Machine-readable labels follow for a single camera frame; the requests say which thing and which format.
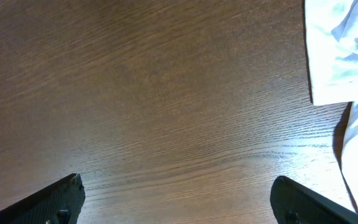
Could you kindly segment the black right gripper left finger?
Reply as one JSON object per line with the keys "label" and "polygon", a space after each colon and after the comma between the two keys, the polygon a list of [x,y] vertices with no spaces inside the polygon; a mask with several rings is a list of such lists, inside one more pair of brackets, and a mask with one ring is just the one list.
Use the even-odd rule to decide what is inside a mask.
{"label": "black right gripper left finger", "polygon": [[0,211],[0,224],[76,224],[85,202],[80,174],[70,174]]}

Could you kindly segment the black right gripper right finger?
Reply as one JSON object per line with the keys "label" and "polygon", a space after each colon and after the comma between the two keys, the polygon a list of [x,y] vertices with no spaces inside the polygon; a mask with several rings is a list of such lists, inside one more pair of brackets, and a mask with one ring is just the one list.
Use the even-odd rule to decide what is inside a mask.
{"label": "black right gripper right finger", "polygon": [[273,182],[270,204],[279,224],[358,224],[358,214],[284,175]]}

